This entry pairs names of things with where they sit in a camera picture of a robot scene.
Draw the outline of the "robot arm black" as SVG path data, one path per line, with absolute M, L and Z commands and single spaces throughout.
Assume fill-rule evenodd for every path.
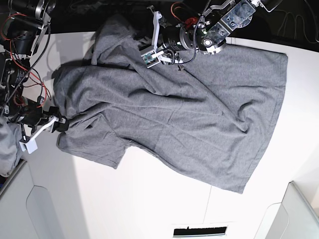
M 159 63 L 184 65 L 180 51 L 217 54 L 226 44 L 226 38 L 236 29 L 247 26 L 261 6 L 272 12 L 279 0 L 225 0 L 220 4 L 208 1 L 200 13 L 169 25 L 160 11 L 153 11 L 153 37 L 150 46 L 140 51 L 147 68 Z
M 31 128 L 31 136 L 22 136 L 28 142 L 41 131 L 65 132 L 68 119 L 57 107 L 45 111 L 43 105 L 51 98 L 31 57 L 38 51 L 44 35 L 51 34 L 51 15 L 54 0 L 10 0 L 9 16 L 0 28 L 0 115 L 11 123 Z

